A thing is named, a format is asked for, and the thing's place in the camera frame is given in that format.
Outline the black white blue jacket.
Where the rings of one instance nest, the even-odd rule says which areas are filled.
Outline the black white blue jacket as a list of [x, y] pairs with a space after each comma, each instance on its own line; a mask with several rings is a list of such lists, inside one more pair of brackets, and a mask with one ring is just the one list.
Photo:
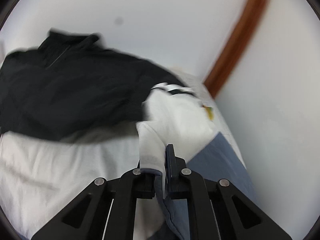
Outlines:
[[50, 31], [1, 66], [1, 209], [31, 239], [96, 178], [140, 167], [156, 176], [156, 195], [137, 202], [134, 239], [188, 239], [187, 204], [167, 197], [167, 145], [204, 178], [257, 199], [222, 124], [210, 97], [162, 67], [95, 34]]

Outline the brown wooden door frame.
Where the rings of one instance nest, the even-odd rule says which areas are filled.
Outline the brown wooden door frame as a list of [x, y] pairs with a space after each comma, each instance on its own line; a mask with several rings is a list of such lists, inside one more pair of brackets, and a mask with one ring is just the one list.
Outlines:
[[215, 98], [228, 80], [253, 37], [270, 0], [247, 0], [228, 41], [204, 81]]

